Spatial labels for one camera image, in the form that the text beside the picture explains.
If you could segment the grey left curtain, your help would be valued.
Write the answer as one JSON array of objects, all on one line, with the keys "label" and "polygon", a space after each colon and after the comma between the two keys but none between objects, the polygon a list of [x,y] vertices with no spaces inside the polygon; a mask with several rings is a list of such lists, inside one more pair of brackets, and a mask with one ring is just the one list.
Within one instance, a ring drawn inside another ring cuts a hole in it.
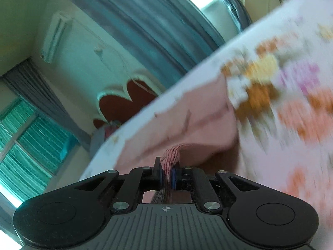
[{"label": "grey left curtain", "polygon": [[30,58],[10,69],[2,79],[13,92],[73,134],[85,150],[90,148],[90,136],[74,122]]}]

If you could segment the teal window blind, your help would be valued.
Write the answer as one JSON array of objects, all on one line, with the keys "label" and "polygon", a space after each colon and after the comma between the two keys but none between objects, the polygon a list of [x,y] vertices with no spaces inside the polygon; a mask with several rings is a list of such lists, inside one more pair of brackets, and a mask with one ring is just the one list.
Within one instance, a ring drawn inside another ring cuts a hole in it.
[{"label": "teal window blind", "polygon": [[41,195],[77,139],[18,98],[1,113],[1,186],[20,201]]}]

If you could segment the white wall air conditioner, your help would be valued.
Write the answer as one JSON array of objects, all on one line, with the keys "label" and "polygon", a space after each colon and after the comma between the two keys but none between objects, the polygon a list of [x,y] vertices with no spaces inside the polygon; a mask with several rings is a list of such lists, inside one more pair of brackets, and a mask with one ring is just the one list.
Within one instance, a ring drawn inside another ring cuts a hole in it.
[{"label": "white wall air conditioner", "polygon": [[63,34],[71,25],[72,18],[63,11],[54,13],[43,40],[40,57],[51,64],[60,45]]}]

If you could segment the blue centre curtain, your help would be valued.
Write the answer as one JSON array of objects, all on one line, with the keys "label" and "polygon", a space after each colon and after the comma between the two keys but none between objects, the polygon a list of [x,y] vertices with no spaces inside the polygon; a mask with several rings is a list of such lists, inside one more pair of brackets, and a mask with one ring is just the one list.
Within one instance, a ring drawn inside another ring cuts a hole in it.
[{"label": "blue centre curtain", "polygon": [[225,41],[190,0],[71,0],[166,88]]}]

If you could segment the floral white bed sheet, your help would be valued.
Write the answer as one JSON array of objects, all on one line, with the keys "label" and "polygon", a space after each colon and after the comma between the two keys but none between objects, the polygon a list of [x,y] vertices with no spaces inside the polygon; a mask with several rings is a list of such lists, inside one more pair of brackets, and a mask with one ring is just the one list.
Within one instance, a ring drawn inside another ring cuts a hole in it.
[{"label": "floral white bed sheet", "polygon": [[218,77],[237,117],[236,173],[314,206],[313,247],[332,249],[332,0],[288,0],[250,26],[109,137],[82,177],[150,165],[126,145],[147,143],[141,128]]}]

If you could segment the blue tied right curtain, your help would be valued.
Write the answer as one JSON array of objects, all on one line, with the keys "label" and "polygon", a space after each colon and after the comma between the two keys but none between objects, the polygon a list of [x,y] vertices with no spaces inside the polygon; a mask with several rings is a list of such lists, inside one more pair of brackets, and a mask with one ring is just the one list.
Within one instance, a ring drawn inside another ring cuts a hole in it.
[{"label": "blue tied right curtain", "polygon": [[252,24],[252,20],[241,0],[226,0],[226,2],[236,20],[238,30],[243,31],[248,28]]}]

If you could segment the pile of clothes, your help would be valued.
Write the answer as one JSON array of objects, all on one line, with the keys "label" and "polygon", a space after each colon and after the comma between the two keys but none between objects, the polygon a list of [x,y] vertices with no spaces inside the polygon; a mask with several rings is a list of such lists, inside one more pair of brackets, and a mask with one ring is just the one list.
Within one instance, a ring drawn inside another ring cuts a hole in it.
[{"label": "pile of clothes", "polygon": [[103,124],[98,128],[91,137],[89,156],[92,159],[98,152],[99,148],[103,143],[113,134],[119,127],[121,123],[117,120],[110,121],[109,123]]}]

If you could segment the red heart-shaped headboard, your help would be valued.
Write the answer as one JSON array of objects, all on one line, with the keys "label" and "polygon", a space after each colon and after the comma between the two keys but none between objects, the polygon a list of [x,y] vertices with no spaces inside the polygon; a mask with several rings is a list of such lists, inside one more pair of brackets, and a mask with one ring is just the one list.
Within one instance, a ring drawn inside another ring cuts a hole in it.
[{"label": "red heart-shaped headboard", "polygon": [[131,72],[122,84],[110,86],[97,94],[98,115],[93,119],[93,125],[99,129],[113,120],[123,124],[164,91],[162,83],[148,70]]}]

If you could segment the pink long-sleeve sweater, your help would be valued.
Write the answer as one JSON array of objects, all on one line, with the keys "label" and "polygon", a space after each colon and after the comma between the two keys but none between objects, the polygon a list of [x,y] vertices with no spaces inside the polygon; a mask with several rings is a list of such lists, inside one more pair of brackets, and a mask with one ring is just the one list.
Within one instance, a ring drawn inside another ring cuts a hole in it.
[{"label": "pink long-sleeve sweater", "polygon": [[232,148],[237,139],[234,107],[228,98],[226,79],[220,75],[183,94],[168,110],[155,114],[125,142],[116,169],[126,174],[134,168],[153,166],[159,157],[170,183],[175,164],[200,166]]}]

